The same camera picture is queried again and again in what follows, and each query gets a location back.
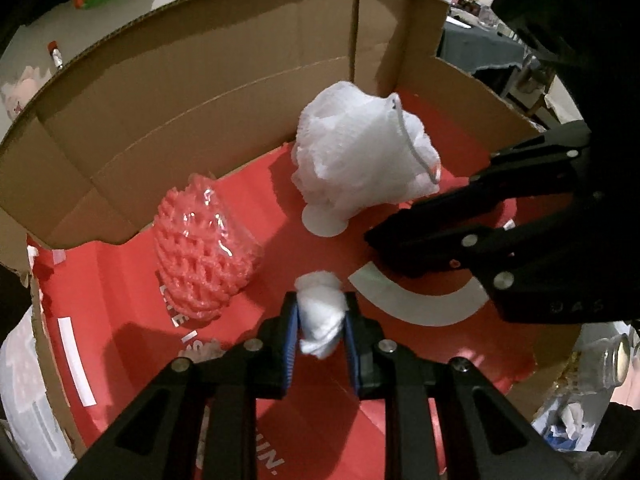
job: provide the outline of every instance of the blue gripper pad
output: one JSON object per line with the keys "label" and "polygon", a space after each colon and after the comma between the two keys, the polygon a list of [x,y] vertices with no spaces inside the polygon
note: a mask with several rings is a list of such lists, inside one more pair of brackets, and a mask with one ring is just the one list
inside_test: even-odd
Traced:
{"label": "blue gripper pad", "polygon": [[349,313],[344,317],[344,349],[347,355],[349,380],[351,387],[357,396],[360,396],[362,382],[360,381],[360,360],[356,352],[356,343],[353,337],[353,325]]}
{"label": "blue gripper pad", "polygon": [[298,325],[300,323],[298,314],[298,302],[295,301],[289,311],[289,319],[283,345],[282,357],[284,362],[285,391],[291,386],[293,380],[293,365],[296,361],[296,346],[298,344]]}

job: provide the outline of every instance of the cardboard box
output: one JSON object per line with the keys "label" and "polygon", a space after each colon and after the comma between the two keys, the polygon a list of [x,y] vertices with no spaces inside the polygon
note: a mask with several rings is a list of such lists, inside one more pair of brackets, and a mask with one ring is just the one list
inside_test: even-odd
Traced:
{"label": "cardboard box", "polygon": [[[12,226],[2,232],[2,263],[28,272],[26,232],[50,248],[129,240],[191,173],[220,177],[291,140],[302,108],[340,80],[418,96],[488,152],[535,135],[482,83],[434,56],[447,8],[438,0],[178,0],[127,25],[56,74],[0,146],[0,221]],[[34,311],[47,396],[80,455]],[[577,332],[542,330],[540,370],[510,396],[527,417]]]}

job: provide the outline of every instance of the white tissue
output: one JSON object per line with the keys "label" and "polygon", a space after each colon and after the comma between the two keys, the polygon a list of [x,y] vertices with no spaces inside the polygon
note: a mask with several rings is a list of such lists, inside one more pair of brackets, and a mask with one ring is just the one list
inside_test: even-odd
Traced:
{"label": "white tissue", "polygon": [[566,428],[566,435],[571,440],[578,440],[582,433],[582,420],[584,419],[584,412],[582,406],[578,402],[572,402],[562,409],[560,419],[564,423]]}
{"label": "white tissue", "polygon": [[343,221],[438,191],[440,157],[420,119],[402,111],[397,94],[371,96],[347,81],[302,111],[292,159],[292,180],[306,203]]}
{"label": "white tissue", "polygon": [[193,346],[188,345],[185,350],[178,352],[178,357],[188,357],[194,363],[201,363],[212,359],[218,359],[225,354],[225,351],[220,346],[220,341],[212,339],[209,342],[203,343],[196,340]]}
{"label": "white tissue", "polygon": [[300,276],[295,287],[304,335],[300,351],[325,359],[340,342],[344,314],[349,309],[340,280],[332,272],[318,270]]}

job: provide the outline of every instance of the cardboard flap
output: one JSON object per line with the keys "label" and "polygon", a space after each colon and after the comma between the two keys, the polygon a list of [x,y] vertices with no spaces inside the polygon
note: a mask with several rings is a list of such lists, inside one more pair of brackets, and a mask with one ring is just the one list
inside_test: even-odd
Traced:
{"label": "cardboard flap", "polygon": [[[405,60],[419,69],[421,59],[435,55],[448,9],[440,0],[359,0],[354,83],[388,96]],[[420,42],[416,56],[406,55],[410,30]]]}
{"label": "cardboard flap", "polygon": [[469,74],[436,57],[411,63],[421,51],[421,30],[414,23],[399,86],[439,108],[491,152],[537,136],[523,115]]}
{"label": "cardboard flap", "polygon": [[58,366],[56,365],[51,349],[47,324],[40,306],[40,288],[38,286],[38,280],[35,278],[31,280],[31,300],[33,301],[33,318],[31,319],[31,325],[33,327],[33,336],[36,339],[35,350],[40,364],[40,371],[42,372],[42,378],[47,387],[47,400],[60,425],[60,429],[68,441],[69,448],[76,458],[80,458],[86,452],[86,446],[80,436],[80,432],[69,408],[69,401],[62,387]]}

